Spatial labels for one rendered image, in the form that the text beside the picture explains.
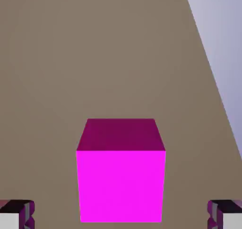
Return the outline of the small magenta cube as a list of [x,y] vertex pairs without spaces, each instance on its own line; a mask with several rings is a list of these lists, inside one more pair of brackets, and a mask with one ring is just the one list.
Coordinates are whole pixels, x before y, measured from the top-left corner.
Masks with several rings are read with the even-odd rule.
[[165,157],[154,119],[89,118],[76,151],[81,222],[160,223]]

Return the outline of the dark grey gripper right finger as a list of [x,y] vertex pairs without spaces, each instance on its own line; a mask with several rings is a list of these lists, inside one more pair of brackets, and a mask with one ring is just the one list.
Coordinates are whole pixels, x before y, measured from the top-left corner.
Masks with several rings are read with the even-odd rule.
[[242,200],[209,200],[207,229],[242,229]]

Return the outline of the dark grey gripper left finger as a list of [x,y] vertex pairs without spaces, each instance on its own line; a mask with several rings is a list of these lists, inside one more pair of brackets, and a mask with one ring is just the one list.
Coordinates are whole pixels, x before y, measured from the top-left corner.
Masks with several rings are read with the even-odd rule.
[[34,212],[32,200],[0,200],[0,229],[35,229]]

